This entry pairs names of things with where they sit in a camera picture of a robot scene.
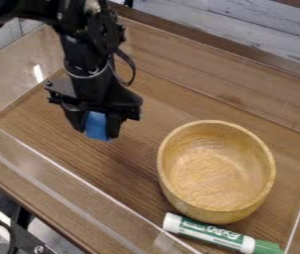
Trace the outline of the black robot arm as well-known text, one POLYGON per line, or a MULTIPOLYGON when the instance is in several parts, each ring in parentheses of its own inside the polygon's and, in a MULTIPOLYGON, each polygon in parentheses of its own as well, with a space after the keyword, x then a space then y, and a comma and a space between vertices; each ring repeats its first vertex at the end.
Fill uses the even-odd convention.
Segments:
POLYGON ((141 118, 142 97, 128 88, 134 80, 117 73, 116 59, 137 66, 121 49, 125 26, 108 0, 0 0, 0 29, 17 18, 43 22, 59 35, 69 78, 46 82, 50 102, 79 133, 116 139, 124 122, 141 118))

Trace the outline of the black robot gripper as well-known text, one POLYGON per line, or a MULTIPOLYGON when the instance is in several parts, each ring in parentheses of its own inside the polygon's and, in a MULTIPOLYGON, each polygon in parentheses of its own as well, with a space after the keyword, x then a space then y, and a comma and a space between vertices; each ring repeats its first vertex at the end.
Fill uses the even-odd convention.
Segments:
POLYGON ((116 139, 126 119, 141 118, 141 96, 120 82, 110 63, 94 68, 66 63, 65 68, 66 75, 45 83, 50 102, 59 104, 78 132, 85 131, 90 111, 108 115, 106 134, 116 139))

